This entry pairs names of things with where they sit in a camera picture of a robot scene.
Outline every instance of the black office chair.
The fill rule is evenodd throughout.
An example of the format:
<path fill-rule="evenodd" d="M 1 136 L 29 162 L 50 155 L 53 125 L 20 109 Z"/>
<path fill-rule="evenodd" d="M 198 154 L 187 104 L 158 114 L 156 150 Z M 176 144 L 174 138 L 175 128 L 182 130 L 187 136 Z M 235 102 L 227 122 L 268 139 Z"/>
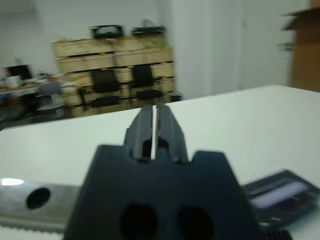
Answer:
<path fill-rule="evenodd" d="M 132 68 L 133 81 L 129 83 L 130 89 L 152 87 L 155 83 L 159 84 L 160 78 L 154 78 L 150 64 L 136 65 Z M 136 93 L 138 100 L 151 100 L 156 98 L 162 98 L 164 94 L 155 89 L 149 89 L 144 91 L 138 91 Z"/>
<path fill-rule="evenodd" d="M 92 90 L 97 94 L 118 92 L 121 83 L 117 80 L 114 70 L 97 70 L 90 73 L 93 82 Z M 91 102 L 92 108 L 101 108 L 120 104 L 119 96 L 99 97 Z"/>

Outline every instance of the white table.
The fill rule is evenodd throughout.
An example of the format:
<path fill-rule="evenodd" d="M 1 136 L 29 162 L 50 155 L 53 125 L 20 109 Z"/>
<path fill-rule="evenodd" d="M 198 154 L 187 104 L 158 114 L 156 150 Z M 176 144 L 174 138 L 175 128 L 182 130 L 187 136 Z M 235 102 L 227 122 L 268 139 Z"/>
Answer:
<path fill-rule="evenodd" d="M 320 187 L 320 94 L 268 86 L 170 103 L 191 157 L 222 151 L 240 184 L 289 169 Z M 121 145 L 139 109 L 0 132 L 0 176 L 81 185 L 95 149 Z M 320 236 L 315 211 L 292 225 L 294 240 Z M 1 240 L 58 240 L 59 235 L 0 227 Z"/>

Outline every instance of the black object on crate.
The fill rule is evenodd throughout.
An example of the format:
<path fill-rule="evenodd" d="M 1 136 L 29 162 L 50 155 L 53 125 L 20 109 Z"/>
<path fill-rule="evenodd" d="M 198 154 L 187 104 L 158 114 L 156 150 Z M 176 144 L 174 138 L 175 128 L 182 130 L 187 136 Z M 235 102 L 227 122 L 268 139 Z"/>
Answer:
<path fill-rule="evenodd" d="M 93 26 L 90 30 L 95 39 L 115 39 L 125 35 L 122 25 Z"/>
<path fill-rule="evenodd" d="M 320 189 L 289 170 L 243 187 L 261 227 L 278 229 L 317 206 Z"/>
<path fill-rule="evenodd" d="M 163 34 L 166 32 L 163 26 L 136 27 L 132 30 L 132 35 L 142 34 Z"/>

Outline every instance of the stacked wooden crates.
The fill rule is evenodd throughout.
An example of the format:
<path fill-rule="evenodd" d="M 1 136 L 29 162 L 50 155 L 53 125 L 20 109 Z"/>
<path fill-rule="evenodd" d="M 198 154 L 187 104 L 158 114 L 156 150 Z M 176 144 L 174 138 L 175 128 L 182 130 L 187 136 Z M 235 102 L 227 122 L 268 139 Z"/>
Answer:
<path fill-rule="evenodd" d="M 163 36 L 126 36 L 114 42 L 106 39 L 61 41 L 53 43 L 53 49 L 65 80 L 75 82 L 79 87 L 92 86 L 91 71 L 115 69 L 121 82 L 121 97 L 134 102 L 136 92 L 142 89 L 129 91 L 132 67 L 150 64 L 153 76 L 162 77 L 160 86 L 155 85 L 155 88 L 165 94 L 166 103 L 170 102 L 170 93 L 175 91 L 172 50 L 166 46 Z M 65 100 L 70 106 L 81 104 L 78 91 L 68 93 Z"/>

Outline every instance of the office room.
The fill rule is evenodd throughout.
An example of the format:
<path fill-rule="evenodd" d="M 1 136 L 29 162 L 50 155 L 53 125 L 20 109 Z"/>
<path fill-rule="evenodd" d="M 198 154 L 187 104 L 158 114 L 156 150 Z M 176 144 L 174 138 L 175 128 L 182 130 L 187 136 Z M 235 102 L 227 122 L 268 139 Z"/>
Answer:
<path fill-rule="evenodd" d="M 317 239 L 319 36 L 320 0 L 0 0 L 0 239 Z"/>

